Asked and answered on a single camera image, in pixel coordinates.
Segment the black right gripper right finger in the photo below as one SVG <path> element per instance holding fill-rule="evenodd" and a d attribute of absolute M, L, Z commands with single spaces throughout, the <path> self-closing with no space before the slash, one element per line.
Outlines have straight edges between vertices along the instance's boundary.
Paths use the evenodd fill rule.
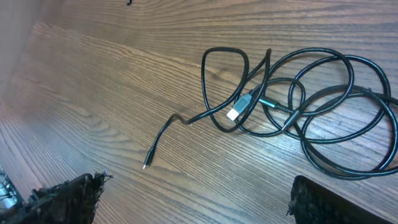
<path fill-rule="evenodd" d="M 287 215 L 296 224 L 391 224 L 302 175 L 294 179 Z"/>

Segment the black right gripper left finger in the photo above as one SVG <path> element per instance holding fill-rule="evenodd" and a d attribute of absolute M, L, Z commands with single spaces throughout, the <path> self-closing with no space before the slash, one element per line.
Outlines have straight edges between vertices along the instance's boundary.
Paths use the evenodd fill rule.
<path fill-rule="evenodd" d="M 92 224 L 104 184 L 113 176 L 86 173 L 49 188 L 33 189 L 27 203 L 1 212 L 1 224 Z"/>

